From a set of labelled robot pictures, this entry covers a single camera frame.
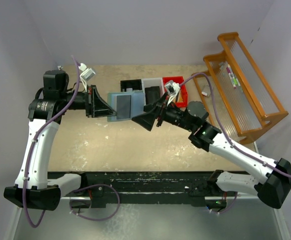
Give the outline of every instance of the table top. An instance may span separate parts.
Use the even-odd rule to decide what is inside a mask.
[[[183,76],[206,70],[202,65],[95,65],[96,85],[106,101],[110,92],[120,92],[120,81]],[[76,81],[75,66],[63,68],[69,86]],[[194,82],[186,84],[188,101],[200,101]],[[224,110],[220,98],[218,108]],[[87,118],[84,110],[69,110],[62,117],[55,136],[48,170],[67,171],[240,171],[228,160],[198,149],[188,140],[189,132],[164,122],[149,132],[127,121],[107,122],[106,117]]]

